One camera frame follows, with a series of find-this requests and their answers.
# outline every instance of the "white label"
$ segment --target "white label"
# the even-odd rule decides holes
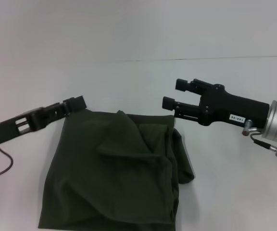
[[[233,115],[233,114],[230,114],[229,119],[237,121],[237,122],[240,122],[240,123],[244,123],[245,122],[245,118],[244,117]]]

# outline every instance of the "cable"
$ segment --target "cable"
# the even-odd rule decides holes
[[[253,137],[253,136],[259,136],[259,135],[261,135],[261,134],[262,134],[261,132],[252,133],[252,134],[250,135],[250,137],[251,137],[251,139],[254,141],[254,143],[256,143],[257,145],[262,146],[262,147],[264,147],[264,148],[266,148],[266,149],[270,149],[270,148],[271,148],[271,144],[266,143],[266,142],[263,142],[263,141],[260,141],[260,140],[257,140],[257,139],[255,139],[255,138]]]
[[[13,166],[13,158],[12,158],[7,152],[5,152],[4,150],[2,150],[1,148],[0,148],[0,152],[3,153],[5,156],[7,156],[7,157],[10,159],[10,165],[9,165],[5,170],[3,170],[2,172],[0,172],[0,175],[2,175],[2,174],[4,174],[5,172],[7,172],[9,169],[12,168],[12,166]]]
[[[261,132],[252,133],[252,134],[250,135],[250,138],[251,138],[253,141],[255,141],[256,139],[255,139],[253,136],[259,136],[259,135],[261,135],[261,134],[262,134]]]
[[[0,148],[0,152],[3,153],[5,156],[7,156],[10,159],[10,165],[8,166],[8,168],[6,168],[4,171],[0,172],[0,175],[2,175],[5,172],[7,172],[9,169],[12,168],[12,166],[13,166],[13,158],[8,153],[3,151],[1,148]]]

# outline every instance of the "dark green cloth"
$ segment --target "dark green cloth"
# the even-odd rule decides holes
[[[174,117],[84,110],[65,120],[39,228],[174,231],[178,183],[194,179]]]

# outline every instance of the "towel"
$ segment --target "towel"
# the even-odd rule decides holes
[[[84,110],[68,117],[48,171],[39,228],[174,231],[179,183],[194,179],[168,116]]]

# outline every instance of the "white background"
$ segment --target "white background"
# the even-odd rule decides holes
[[[177,78],[277,100],[277,1],[0,0],[0,122],[83,95],[88,109],[167,115]],[[1,145],[0,231],[35,231],[63,120]],[[177,231],[277,231],[277,158],[224,123],[176,120],[196,179]],[[0,154],[0,171],[9,160]]]

